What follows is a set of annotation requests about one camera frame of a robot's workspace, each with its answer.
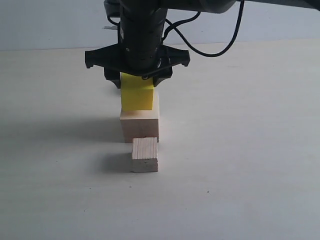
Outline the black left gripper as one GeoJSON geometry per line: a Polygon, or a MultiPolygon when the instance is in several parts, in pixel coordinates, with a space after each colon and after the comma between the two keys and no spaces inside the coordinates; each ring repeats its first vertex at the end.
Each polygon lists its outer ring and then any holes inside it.
{"type": "Polygon", "coordinates": [[[86,51],[85,66],[99,66],[104,77],[117,89],[121,88],[121,73],[152,78],[153,86],[170,79],[173,67],[188,66],[187,50],[163,44],[163,31],[168,9],[159,0],[106,0],[108,20],[118,18],[117,43],[86,51]]]}

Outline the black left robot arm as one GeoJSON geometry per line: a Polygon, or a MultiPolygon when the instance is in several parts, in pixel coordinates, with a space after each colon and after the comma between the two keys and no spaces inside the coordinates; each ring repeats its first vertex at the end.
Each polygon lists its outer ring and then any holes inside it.
{"type": "Polygon", "coordinates": [[[188,50],[164,45],[170,31],[196,20],[201,13],[222,14],[234,0],[106,0],[107,19],[117,29],[117,43],[84,53],[86,68],[99,66],[119,89],[121,74],[152,79],[153,86],[169,79],[173,67],[188,66],[188,50]]]}

